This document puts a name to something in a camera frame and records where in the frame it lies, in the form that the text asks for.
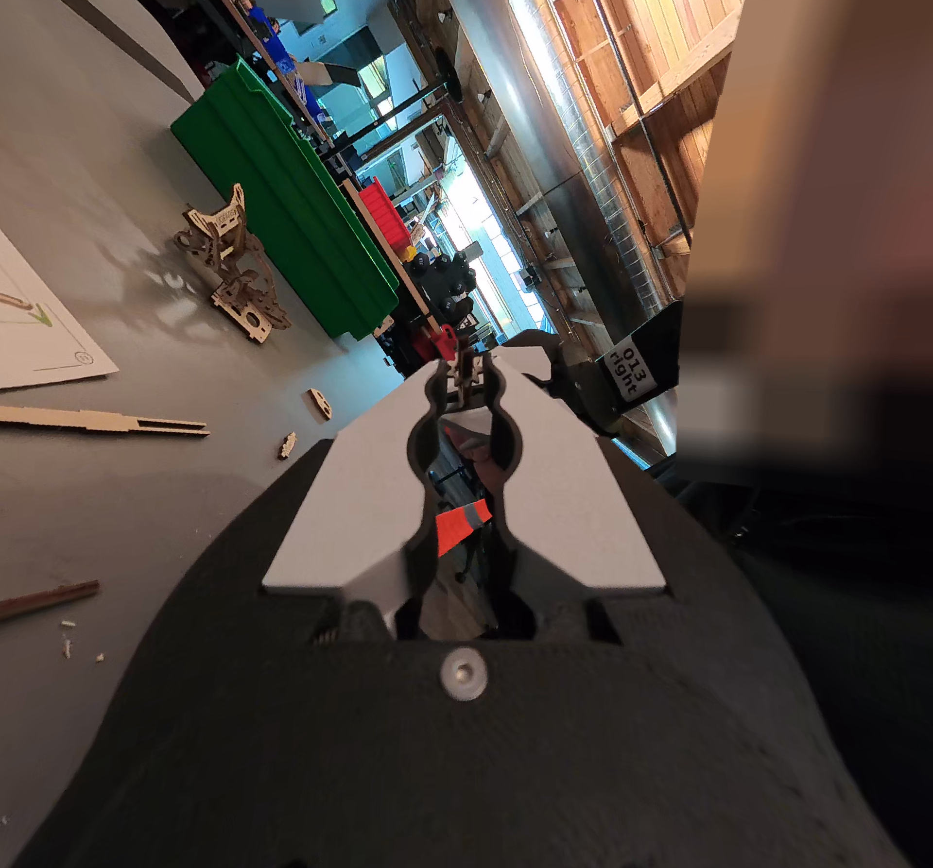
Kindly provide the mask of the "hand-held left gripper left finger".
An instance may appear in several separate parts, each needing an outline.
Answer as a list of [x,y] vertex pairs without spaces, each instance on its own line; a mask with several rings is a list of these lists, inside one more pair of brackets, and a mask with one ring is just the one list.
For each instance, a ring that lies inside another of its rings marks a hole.
[[417,638],[437,571],[437,457],[449,364],[427,363],[333,439],[261,581],[269,596],[373,610],[392,640]]

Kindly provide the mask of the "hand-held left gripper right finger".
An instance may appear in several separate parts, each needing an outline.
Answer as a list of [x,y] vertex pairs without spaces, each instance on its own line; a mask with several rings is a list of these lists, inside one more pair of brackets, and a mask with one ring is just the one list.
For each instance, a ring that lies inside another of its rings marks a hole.
[[662,596],[667,581],[604,444],[527,374],[484,361],[489,439],[480,476],[492,499],[486,592],[498,637],[532,637],[556,610]]

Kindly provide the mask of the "small wooden gear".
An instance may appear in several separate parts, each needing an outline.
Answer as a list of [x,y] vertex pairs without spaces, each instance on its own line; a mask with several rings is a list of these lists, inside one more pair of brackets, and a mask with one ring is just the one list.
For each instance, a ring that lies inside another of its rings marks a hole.
[[459,411],[484,405],[484,356],[472,348],[449,361],[446,411]]

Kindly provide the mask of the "partly built wooden model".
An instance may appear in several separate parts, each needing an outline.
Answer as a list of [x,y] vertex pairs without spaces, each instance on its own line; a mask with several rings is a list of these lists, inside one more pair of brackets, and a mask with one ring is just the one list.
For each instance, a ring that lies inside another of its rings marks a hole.
[[225,312],[253,341],[262,344],[292,322],[281,306],[273,266],[261,240],[247,225],[245,192],[231,188],[227,204],[214,213],[189,205],[186,226],[173,244],[211,288],[215,307]]

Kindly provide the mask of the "orange high-visibility vest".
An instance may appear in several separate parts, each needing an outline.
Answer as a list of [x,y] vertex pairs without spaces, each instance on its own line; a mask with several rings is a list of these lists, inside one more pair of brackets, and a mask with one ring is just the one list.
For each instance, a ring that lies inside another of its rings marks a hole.
[[436,516],[437,557],[441,558],[459,546],[490,522],[492,517],[485,499],[439,512]]

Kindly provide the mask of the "cluster of black weights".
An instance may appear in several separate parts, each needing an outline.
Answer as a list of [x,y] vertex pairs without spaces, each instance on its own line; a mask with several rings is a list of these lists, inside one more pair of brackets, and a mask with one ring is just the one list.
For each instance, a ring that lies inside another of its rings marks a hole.
[[457,329],[474,309],[476,274],[461,255],[430,257],[416,253],[403,268],[426,298],[429,311],[438,323]]

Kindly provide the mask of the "red plastic bin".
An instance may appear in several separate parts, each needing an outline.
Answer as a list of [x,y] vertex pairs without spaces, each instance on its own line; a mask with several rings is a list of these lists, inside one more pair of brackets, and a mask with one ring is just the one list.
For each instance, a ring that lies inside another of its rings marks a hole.
[[389,247],[397,255],[404,254],[412,246],[411,234],[380,181],[373,179],[359,197]]

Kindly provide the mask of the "green plastic bin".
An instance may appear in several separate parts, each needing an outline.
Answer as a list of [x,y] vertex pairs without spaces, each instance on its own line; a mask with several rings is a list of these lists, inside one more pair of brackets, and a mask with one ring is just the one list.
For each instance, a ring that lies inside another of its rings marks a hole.
[[249,232],[331,338],[366,338],[393,312],[397,275],[285,105],[242,58],[171,131],[219,194],[241,185]]

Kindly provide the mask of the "slotted wooden strip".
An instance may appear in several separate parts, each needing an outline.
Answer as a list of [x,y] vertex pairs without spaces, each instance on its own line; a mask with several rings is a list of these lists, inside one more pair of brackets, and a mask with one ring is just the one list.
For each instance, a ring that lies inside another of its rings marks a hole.
[[160,433],[191,437],[210,434],[204,422],[139,418],[96,410],[1,407],[1,422],[38,429],[63,429],[100,433]]

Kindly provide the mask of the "black pole stand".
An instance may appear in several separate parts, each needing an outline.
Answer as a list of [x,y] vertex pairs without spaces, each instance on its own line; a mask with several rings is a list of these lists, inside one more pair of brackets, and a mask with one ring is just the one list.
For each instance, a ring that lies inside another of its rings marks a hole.
[[350,136],[342,134],[336,139],[333,139],[332,142],[321,143],[315,149],[316,154],[327,160],[339,153],[356,147],[356,143],[365,139],[367,135],[402,115],[416,103],[422,102],[431,95],[439,94],[441,97],[451,97],[455,102],[461,103],[463,101],[463,90],[453,63],[442,48],[437,47],[435,53],[437,64],[437,78],[435,81],[419,88],[413,95],[400,102],[392,110],[385,114],[381,114],[378,118],[356,133]]

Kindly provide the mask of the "dark wooden stick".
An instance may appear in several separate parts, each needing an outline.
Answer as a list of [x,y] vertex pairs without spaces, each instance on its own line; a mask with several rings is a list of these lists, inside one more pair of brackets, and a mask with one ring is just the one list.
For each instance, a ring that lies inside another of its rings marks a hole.
[[1,622],[11,621],[46,609],[96,596],[100,589],[100,581],[89,580],[62,584],[50,590],[4,598],[1,600]]

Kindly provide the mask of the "pale wood splinters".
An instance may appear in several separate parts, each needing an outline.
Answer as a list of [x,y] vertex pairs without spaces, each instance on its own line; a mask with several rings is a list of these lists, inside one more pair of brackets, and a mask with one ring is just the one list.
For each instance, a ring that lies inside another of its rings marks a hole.
[[59,623],[62,641],[61,654],[67,661],[75,659],[90,660],[93,664],[103,664],[107,653],[99,650],[95,641],[83,632],[75,619],[64,618]]

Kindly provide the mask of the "folded instruction booklet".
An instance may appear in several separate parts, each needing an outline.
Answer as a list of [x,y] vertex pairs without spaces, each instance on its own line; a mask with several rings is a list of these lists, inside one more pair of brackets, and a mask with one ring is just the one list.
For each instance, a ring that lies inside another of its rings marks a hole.
[[1,235],[1,389],[14,391],[119,372],[87,331]]

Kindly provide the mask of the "silver ventilation duct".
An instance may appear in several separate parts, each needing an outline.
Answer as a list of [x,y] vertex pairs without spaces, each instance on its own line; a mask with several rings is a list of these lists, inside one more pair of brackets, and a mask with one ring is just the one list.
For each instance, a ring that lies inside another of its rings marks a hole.
[[449,0],[612,345],[662,309],[622,175],[549,0]]

